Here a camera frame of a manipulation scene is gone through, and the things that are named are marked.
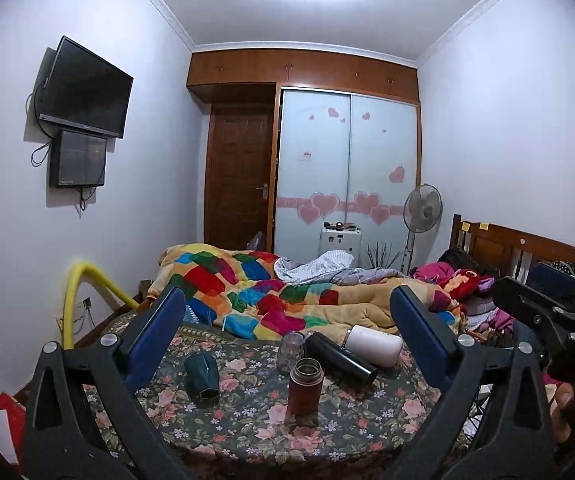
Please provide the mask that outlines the black wall television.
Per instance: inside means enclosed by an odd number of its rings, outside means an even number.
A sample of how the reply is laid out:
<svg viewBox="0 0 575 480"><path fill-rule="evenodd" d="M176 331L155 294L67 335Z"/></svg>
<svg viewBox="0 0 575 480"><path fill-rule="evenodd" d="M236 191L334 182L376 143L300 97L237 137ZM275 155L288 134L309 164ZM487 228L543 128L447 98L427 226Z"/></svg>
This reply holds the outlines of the black wall television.
<svg viewBox="0 0 575 480"><path fill-rule="evenodd" d="M40 90L42 122L122 138L133 77L63 36Z"/></svg>

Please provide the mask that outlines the yellow curved pipe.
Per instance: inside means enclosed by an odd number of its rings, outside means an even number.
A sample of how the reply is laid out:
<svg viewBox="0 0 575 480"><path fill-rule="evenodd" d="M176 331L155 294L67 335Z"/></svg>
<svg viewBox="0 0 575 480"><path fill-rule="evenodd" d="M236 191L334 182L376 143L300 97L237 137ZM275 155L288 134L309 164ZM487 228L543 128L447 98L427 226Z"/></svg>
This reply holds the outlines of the yellow curved pipe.
<svg viewBox="0 0 575 480"><path fill-rule="evenodd" d="M62 316L60 317L60 336L62 347L74 349L80 330L85 327L95 328L92 314L91 297L79 294L80 287L94 289L97 296L105 300L109 307L128 307L138 309L138 301L124 292L98 266L89 261L79 260L69 270Z"/></svg>

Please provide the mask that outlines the grey white crumpled cloth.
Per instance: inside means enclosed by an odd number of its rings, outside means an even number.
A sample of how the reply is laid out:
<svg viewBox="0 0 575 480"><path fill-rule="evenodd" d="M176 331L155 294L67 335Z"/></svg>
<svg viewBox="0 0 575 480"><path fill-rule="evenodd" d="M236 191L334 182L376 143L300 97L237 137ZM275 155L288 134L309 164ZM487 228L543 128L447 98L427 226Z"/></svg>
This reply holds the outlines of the grey white crumpled cloth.
<svg viewBox="0 0 575 480"><path fill-rule="evenodd" d="M281 257L274 262L275 276L289 285L331 283L341 286L377 284L388 278L403 278L396 269L363 269L353 265L355 257L345 250L324 252L309 262L300 263Z"/></svg>

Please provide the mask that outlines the white thermos bottle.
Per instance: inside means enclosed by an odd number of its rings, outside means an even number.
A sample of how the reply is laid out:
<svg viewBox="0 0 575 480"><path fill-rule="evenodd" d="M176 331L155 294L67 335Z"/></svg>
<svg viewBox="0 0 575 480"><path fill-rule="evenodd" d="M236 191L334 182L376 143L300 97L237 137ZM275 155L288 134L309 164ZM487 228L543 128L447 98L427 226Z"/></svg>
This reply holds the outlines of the white thermos bottle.
<svg viewBox="0 0 575 480"><path fill-rule="evenodd" d="M356 325L348 330L344 348L370 364L391 368L399 361L402 344L402 338L397 335Z"/></svg>

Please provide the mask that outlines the green floral tablecloth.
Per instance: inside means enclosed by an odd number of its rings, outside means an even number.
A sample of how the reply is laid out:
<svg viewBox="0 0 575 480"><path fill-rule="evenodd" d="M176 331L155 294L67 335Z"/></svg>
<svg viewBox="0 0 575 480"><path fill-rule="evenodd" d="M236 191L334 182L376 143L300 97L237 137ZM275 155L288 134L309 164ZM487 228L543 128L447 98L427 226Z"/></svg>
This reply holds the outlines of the green floral tablecloth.
<svg viewBox="0 0 575 480"><path fill-rule="evenodd" d="M186 390L184 361L212 356L219 398L199 405ZM237 339L205 325L183 325L150 382L135 393L165 441L203 474L234 467L351 467L389 462L410 442L440 398L409 351L393 370L353 392L324 380L318 420L289 425L289 380L276 368L274 341Z"/></svg>

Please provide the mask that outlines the wooden overhead cabinet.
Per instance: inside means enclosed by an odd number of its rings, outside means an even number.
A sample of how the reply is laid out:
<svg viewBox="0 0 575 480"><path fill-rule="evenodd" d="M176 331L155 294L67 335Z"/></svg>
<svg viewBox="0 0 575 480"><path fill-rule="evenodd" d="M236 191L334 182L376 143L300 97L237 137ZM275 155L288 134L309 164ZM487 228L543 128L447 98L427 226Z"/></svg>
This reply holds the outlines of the wooden overhead cabinet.
<svg viewBox="0 0 575 480"><path fill-rule="evenodd" d="M417 70L364 56L299 49L234 49L197 52L186 86L202 101L232 99L228 88L305 86L420 102Z"/></svg>

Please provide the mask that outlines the dark teal ceramic cup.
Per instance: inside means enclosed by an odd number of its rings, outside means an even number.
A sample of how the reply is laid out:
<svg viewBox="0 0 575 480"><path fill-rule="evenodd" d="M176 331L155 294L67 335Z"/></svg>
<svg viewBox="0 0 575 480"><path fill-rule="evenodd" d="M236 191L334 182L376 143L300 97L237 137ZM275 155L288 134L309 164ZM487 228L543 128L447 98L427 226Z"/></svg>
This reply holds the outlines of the dark teal ceramic cup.
<svg viewBox="0 0 575 480"><path fill-rule="evenodd" d="M200 405L220 398L220 373L216 359L204 351L194 352L184 362L185 385L191 399Z"/></svg>

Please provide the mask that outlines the pink red clothes pile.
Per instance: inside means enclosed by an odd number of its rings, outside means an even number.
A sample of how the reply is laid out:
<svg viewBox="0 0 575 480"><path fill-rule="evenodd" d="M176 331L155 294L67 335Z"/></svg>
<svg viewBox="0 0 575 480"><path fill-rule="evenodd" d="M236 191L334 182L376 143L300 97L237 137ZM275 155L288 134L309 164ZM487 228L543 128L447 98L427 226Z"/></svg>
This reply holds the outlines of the pink red clothes pile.
<svg viewBox="0 0 575 480"><path fill-rule="evenodd" d="M429 311L441 316L452 332L491 346L506 346L501 339L513 338L513 316L493 302L499 270L476 263L460 247L451 247L437 261L416 266L409 274L439 288Z"/></svg>

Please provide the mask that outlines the frosted sliding wardrobe doors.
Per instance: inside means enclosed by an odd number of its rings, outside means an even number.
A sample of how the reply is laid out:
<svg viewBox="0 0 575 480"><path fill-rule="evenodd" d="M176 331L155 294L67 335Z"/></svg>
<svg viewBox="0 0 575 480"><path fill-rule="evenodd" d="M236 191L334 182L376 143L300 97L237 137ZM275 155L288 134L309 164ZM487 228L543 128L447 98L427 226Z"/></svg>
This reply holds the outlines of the frosted sliding wardrobe doors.
<svg viewBox="0 0 575 480"><path fill-rule="evenodd" d="M361 268L400 269L403 205L417 186L417 106L353 93L282 94L273 249L301 262L319 254L324 222L362 231Z"/></svg>

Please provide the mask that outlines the white standing fan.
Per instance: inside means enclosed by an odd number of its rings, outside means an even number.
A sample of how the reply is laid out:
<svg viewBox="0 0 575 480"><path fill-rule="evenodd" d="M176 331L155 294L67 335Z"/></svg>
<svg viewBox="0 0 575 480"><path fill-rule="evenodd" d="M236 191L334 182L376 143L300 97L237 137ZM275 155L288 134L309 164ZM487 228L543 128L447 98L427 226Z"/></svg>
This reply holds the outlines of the white standing fan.
<svg viewBox="0 0 575 480"><path fill-rule="evenodd" d="M403 206L403 222L408 230L401 271L408 274L412 268L415 237L429 232L443 214L443 199L436 186L423 183L408 195Z"/></svg>

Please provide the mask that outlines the clear glass cup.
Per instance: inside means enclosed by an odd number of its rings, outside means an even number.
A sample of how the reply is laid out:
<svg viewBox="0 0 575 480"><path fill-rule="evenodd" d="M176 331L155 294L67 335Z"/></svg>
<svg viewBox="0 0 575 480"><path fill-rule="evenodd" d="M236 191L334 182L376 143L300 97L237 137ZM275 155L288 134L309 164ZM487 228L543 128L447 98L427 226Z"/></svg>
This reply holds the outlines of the clear glass cup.
<svg viewBox="0 0 575 480"><path fill-rule="evenodd" d="M288 375L296 362L304 356L305 336L302 333L288 332L278 346L276 368L282 375Z"/></svg>

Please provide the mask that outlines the red steel thermos cup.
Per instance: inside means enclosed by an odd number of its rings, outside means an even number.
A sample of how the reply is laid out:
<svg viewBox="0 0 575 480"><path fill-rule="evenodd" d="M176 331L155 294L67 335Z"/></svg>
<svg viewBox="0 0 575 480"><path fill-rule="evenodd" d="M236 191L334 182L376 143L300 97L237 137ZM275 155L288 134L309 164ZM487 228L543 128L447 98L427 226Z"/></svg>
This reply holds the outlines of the red steel thermos cup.
<svg viewBox="0 0 575 480"><path fill-rule="evenodd" d="M289 373L286 422L314 422L318 417L324 371L312 358L301 358Z"/></svg>

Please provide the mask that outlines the wooden bed headboard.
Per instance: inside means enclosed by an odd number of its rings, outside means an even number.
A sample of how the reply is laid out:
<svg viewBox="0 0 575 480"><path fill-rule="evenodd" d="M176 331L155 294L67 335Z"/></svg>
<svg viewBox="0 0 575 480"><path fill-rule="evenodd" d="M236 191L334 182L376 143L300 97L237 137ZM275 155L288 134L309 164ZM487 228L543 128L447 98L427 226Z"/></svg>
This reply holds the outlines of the wooden bed headboard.
<svg viewBox="0 0 575 480"><path fill-rule="evenodd" d="M498 271L525 280L529 270L541 262L575 264L575 247L558 240L492 223L452 216L450 246L460 247L482 269Z"/></svg>

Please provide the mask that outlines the colourful patchwork blanket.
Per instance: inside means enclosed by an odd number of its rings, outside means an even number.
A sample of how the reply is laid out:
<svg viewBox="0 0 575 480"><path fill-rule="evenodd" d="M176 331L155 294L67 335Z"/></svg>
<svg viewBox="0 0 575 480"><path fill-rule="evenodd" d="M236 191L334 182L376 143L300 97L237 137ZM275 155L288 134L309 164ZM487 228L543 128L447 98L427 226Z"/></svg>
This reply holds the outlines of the colourful patchwork blanket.
<svg viewBox="0 0 575 480"><path fill-rule="evenodd" d="M414 278L384 278L374 284L292 285L278 279L271 252L225 250L207 244L184 244L159 257L157 278L146 298L156 299L173 284L199 322L244 339L278 340L291 330L320 332L335 342L355 326L399 333L389 299L408 286L422 306L447 321L452 332L465 324L458 301L435 284Z"/></svg>

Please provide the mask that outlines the brown wooden door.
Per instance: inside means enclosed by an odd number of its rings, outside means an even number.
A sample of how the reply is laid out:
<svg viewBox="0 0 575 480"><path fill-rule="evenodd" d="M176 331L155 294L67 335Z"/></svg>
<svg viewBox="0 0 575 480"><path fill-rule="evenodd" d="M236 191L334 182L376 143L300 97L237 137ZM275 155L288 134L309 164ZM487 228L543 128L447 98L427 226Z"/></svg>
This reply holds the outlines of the brown wooden door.
<svg viewBox="0 0 575 480"><path fill-rule="evenodd" d="M204 238L223 249L266 239L273 110L216 105L208 133Z"/></svg>

